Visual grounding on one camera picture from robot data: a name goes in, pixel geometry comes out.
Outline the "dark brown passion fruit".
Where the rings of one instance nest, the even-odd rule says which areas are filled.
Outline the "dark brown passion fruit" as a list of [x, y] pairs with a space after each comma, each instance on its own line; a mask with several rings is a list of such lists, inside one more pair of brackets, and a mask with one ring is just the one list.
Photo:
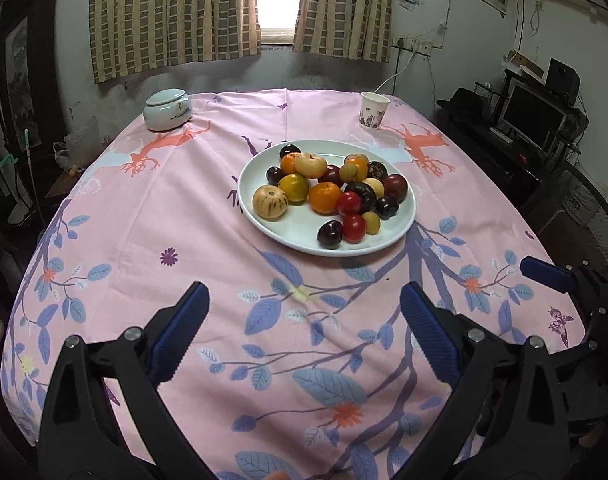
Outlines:
[[387, 177], [389, 177], [389, 173], [387, 172], [383, 162], [371, 160], [371, 162], [368, 164], [368, 177], [383, 182]]

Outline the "dark computer monitor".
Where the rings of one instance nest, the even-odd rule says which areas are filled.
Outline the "dark computer monitor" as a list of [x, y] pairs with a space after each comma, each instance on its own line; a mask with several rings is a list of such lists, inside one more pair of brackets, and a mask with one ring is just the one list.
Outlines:
[[565, 121], [561, 108], [520, 82], [511, 87], [499, 118], [503, 126], [543, 152], [550, 150]]

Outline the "white lidded ceramic jar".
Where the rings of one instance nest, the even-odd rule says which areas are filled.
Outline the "white lidded ceramic jar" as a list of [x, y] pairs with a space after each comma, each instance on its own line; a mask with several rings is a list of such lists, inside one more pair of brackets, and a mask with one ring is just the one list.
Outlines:
[[144, 106], [144, 124], [148, 130], [163, 132], [173, 130], [189, 122], [192, 104], [182, 89], [166, 89], [150, 96]]

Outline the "large orange tangerine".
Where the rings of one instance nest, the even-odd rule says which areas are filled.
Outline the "large orange tangerine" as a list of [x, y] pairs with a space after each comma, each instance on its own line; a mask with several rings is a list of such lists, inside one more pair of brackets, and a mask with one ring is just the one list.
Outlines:
[[342, 190], [333, 182], [321, 182], [313, 186], [308, 193], [308, 203], [316, 214], [329, 216], [336, 213], [336, 201]]

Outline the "red cherry tomato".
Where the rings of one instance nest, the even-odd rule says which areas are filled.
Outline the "red cherry tomato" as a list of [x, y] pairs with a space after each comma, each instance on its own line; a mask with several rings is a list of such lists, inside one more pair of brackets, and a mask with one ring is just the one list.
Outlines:
[[355, 192], [344, 192], [336, 201], [336, 210], [342, 216], [359, 214], [361, 197]]
[[367, 233], [367, 223], [360, 214], [347, 214], [343, 218], [343, 240], [347, 243], [360, 243]]

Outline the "pale yellow pear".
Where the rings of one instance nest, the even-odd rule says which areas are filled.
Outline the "pale yellow pear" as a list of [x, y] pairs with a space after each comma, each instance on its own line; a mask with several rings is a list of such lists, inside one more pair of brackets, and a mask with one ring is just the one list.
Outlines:
[[299, 153], [295, 157], [295, 171], [306, 179], [319, 179], [328, 169], [327, 161], [315, 154]]

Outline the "dark purple plum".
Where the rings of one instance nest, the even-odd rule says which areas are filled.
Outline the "dark purple plum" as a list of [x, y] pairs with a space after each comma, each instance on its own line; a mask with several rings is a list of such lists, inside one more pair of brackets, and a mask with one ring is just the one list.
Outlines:
[[270, 185], [278, 186], [279, 182], [285, 177], [285, 173], [279, 166], [269, 167], [266, 171], [266, 179]]

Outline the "small yellow-green longan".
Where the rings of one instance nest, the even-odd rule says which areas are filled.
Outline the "small yellow-green longan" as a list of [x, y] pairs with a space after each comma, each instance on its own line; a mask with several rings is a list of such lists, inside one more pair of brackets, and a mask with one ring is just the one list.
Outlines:
[[377, 235], [381, 230], [381, 219], [374, 211], [367, 211], [362, 215], [362, 219], [366, 223], [366, 233], [369, 235]]

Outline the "large tan pear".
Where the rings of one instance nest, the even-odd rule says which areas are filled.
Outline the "large tan pear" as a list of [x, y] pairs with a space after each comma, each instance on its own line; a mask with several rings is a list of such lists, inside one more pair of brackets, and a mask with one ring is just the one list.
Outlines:
[[369, 177], [363, 179], [361, 183], [364, 185], [368, 185], [369, 188], [371, 188], [371, 190], [374, 192], [375, 196], [377, 196], [377, 198], [380, 198], [385, 194], [383, 183], [380, 180], [377, 180], [376, 178]]

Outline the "small pale yellow fruit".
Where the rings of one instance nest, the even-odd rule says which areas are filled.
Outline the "small pale yellow fruit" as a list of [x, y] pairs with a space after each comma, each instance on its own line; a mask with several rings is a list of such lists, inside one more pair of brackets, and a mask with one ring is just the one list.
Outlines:
[[359, 167], [352, 162], [347, 162], [340, 168], [339, 177], [344, 183], [357, 182], [359, 180]]

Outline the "yellow-green citrus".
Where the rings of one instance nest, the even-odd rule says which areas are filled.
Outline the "yellow-green citrus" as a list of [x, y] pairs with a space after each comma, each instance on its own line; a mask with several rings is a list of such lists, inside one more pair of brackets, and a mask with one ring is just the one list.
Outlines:
[[309, 192], [309, 181], [301, 174], [287, 174], [278, 183], [278, 188], [292, 204], [305, 203]]

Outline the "dark cherry plum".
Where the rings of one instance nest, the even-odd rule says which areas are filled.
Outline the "dark cherry plum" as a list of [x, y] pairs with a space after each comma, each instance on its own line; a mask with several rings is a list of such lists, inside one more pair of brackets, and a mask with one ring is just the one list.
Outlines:
[[343, 240], [343, 232], [343, 223], [339, 220], [325, 222], [317, 232], [317, 241], [323, 248], [338, 248]]

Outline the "large dark red plum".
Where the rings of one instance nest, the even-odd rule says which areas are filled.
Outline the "large dark red plum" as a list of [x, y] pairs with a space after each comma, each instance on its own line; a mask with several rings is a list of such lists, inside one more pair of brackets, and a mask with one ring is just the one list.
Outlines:
[[389, 174], [383, 180], [384, 195], [392, 197], [397, 203], [403, 203], [409, 192], [407, 180], [401, 174]]

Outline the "yellow-orange citrus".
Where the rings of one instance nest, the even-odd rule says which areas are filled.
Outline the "yellow-orange citrus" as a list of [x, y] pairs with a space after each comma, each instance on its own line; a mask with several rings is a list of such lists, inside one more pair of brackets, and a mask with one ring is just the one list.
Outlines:
[[368, 177], [368, 160], [360, 156], [348, 156], [341, 168], [341, 178], [345, 182], [361, 182]]

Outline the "striped pepino melon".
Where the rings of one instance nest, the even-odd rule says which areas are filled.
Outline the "striped pepino melon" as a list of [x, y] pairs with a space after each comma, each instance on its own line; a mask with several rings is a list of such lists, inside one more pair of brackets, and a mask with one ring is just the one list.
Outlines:
[[287, 212], [289, 199], [281, 188], [266, 184], [257, 188], [253, 194], [253, 209], [265, 220], [277, 220]]

